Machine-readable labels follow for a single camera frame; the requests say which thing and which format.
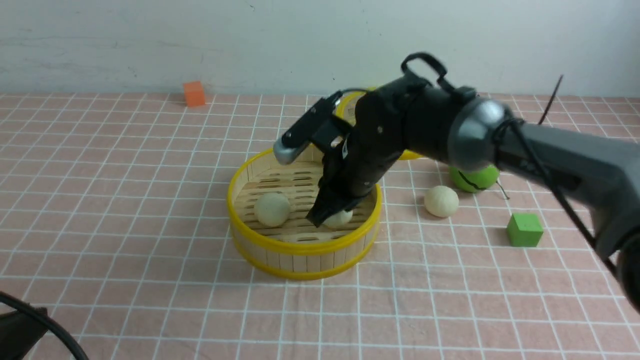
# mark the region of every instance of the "yellow rim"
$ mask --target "yellow rim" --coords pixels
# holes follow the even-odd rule
[[[376,241],[376,238],[378,238],[378,227],[379,226],[376,225],[376,230],[374,232],[373,238],[371,239],[371,242],[367,244],[367,246],[364,248],[364,250],[361,253],[359,253],[359,255],[357,255],[355,258],[351,259],[347,263],[344,263],[340,266],[332,268],[331,270],[325,270],[321,272],[290,272],[290,271],[272,268],[251,257],[251,255],[249,255],[249,253],[245,251],[245,249],[242,247],[242,245],[240,245],[240,243],[235,237],[233,238],[233,240],[234,240],[234,245],[236,246],[236,249],[238,250],[240,255],[242,255],[242,257],[244,257],[244,259],[249,262],[249,264],[255,266],[256,268],[268,274],[271,274],[277,277],[284,277],[286,279],[292,279],[292,280],[318,280],[318,279],[324,279],[325,277],[334,276],[341,272],[344,272],[350,269],[351,267],[353,267],[354,265],[356,265],[360,260],[362,260],[362,258],[364,258],[371,250],[371,247],[373,246],[373,243]]]
[[[380,190],[380,186],[376,184],[376,204],[373,207],[373,212],[371,216],[358,228],[352,231],[351,233],[337,238],[328,243],[317,243],[317,244],[297,244],[297,243],[284,243],[282,241],[274,240],[268,238],[264,235],[260,235],[255,231],[251,230],[236,213],[234,209],[233,203],[233,189],[236,185],[238,177],[246,171],[249,164],[255,161],[258,158],[263,156],[267,156],[272,154],[273,150],[269,149],[261,152],[260,154],[252,157],[249,161],[244,163],[236,172],[236,174],[231,179],[229,183],[229,189],[227,191],[227,211],[229,212],[229,219],[233,226],[247,239],[249,239],[252,243],[262,247],[264,249],[280,252],[283,254],[290,255],[301,255],[301,256],[311,256],[311,255],[321,255],[329,252],[335,252],[337,250],[343,249],[351,245],[352,243],[358,241],[361,237],[365,236],[366,232],[371,229],[374,225],[378,223],[380,219],[380,211],[382,209],[382,191]]]
[[[368,90],[374,90],[375,87],[371,87],[371,88],[367,88]],[[343,118],[346,120],[346,113],[347,113],[347,106],[351,103],[351,101],[353,101],[353,99],[356,99],[357,97],[361,97],[364,93],[363,92],[351,92],[349,94],[347,94],[346,96],[344,96],[341,100],[340,103],[338,104],[338,106],[335,109],[335,115]],[[420,154],[416,154],[413,151],[409,151],[409,150],[405,150],[403,152],[402,155],[400,155],[400,158],[398,160],[415,160],[415,159],[419,159],[422,156]]]

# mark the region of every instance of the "steamer basket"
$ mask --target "steamer basket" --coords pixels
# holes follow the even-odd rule
[[[364,95],[363,92],[351,92],[345,95],[340,104],[335,109],[335,116],[342,118],[352,126],[356,123],[356,102]],[[419,159],[421,156],[413,151],[405,150],[400,155],[399,160],[414,160]]]
[[[283,166],[268,150],[236,172],[227,193],[231,231],[238,252],[253,266],[288,279],[321,279],[347,270],[368,253],[378,234],[379,185],[343,228],[316,228],[305,219],[316,199],[322,157],[310,145],[293,164]],[[291,203],[291,215],[280,227],[264,227],[253,213],[255,201],[268,192],[282,193]]]

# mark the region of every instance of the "green cube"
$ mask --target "green cube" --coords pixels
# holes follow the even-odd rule
[[[544,230],[536,214],[514,213],[507,225],[511,246],[536,247]]]

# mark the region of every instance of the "green ball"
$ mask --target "green ball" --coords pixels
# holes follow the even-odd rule
[[[457,168],[449,167],[449,176],[460,190],[477,193],[495,184],[500,171],[493,165],[476,172],[462,172]]]

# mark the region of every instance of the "black cable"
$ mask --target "black cable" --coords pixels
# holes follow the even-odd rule
[[[558,93],[558,89],[560,88],[560,83],[562,83],[562,78],[563,77],[564,77],[564,75],[560,75],[560,78],[558,79],[558,82],[556,83],[556,88],[554,89],[553,94],[551,94],[551,98],[549,98],[549,102],[547,103],[547,107],[545,108],[545,111],[542,113],[542,117],[540,117],[540,121],[538,121],[538,125],[542,125],[542,123],[547,118],[547,114],[549,113],[549,110],[551,110],[551,104],[553,104],[554,100],[556,99],[556,94]]]
[[[39,313],[33,306],[27,304],[24,301],[16,299],[15,297],[3,291],[0,291],[0,302],[16,309],[17,311],[20,311],[21,313],[40,323],[42,326],[46,327],[58,339],[60,339],[60,341],[62,341],[62,343],[67,347],[67,349],[69,349],[71,355],[73,355],[76,360],[89,360],[89,357],[86,355],[76,339],[74,339],[74,337],[71,336],[68,331],[66,331],[52,318]]]
[[[556,183],[551,179],[551,176],[549,175],[549,172],[542,165],[542,161],[540,161],[539,157],[533,151],[533,148],[531,147],[531,144],[525,138],[524,134],[520,130],[520,124],[518,122],[516,122],[516,121],[512,121],[512,120],[508,120],[508,121],[509,121],[510,128],[513,130],[513,133],[518,138],[518,141],[520,142],[520,145],[522,145],[522,148],[526,152],[527,156],[529,157],[529,159],[531,160],[533,165],[536,167],[536,171],[538,171],[540,173],[540,176],[542,177],[542,180],[545,182],[545,185],[547,186],[547,188],[554,194],[554,197],[556,198],[556,200],[563,207],[563,209],[566,212],[566,214],[569,215],[569,218],[571,219],[573,224],[578,228],[578,230],[582,233],[582,235],[587,240],[587,242],[589,243],[591,248],[595,250],[595,246],[596,246],[595,238],[589,232],[589,230],[584,225],[584,223],[582,222],[580,217],[578,217],[578,214],[576,214],[575,210],[573,210],[573,208],[571,207],[571,204],[569,204],[569,202],[567,201],[566,197],[560,191],[560,189],[558,188]],[[603,259],[602,261],[603,261],[604,265],[609,269],[609,271],[613,275],[616,275],[616,267],[613,265],[611,260]]]

